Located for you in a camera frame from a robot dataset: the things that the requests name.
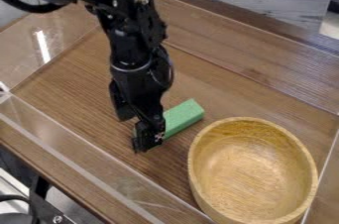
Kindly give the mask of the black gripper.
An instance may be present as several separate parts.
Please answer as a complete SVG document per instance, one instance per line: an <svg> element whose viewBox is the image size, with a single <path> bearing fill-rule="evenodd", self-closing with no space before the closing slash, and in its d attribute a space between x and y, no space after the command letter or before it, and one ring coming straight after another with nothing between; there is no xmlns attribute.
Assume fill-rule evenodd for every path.
<svg viewBox="0 0 339 224"><path fill-rule="evenodd" d="M156 48L145 64L126 68L110 62L112 76L109 96L117 119L124 122L161 105L161 96L173 82L173 67L162 46ZM145 153L160 146L165 135L165 120L158 118L153 123L140 120L133 127L132 149L134 153Z"/></svg>

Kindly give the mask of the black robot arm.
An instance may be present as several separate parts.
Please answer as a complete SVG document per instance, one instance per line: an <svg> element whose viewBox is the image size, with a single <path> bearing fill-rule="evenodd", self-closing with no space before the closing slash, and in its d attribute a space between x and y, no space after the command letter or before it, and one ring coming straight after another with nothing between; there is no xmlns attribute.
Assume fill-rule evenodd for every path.
<svg viewBox="0 0 339 224"><path fill-rule="evenodd" d="M45 0L56 6L85 3L109 42L108 86L117 119L137 120L133 151L145 152L164 141L161 97L173 82L173 65L162 47L166 24L154 0Z"/></svg>

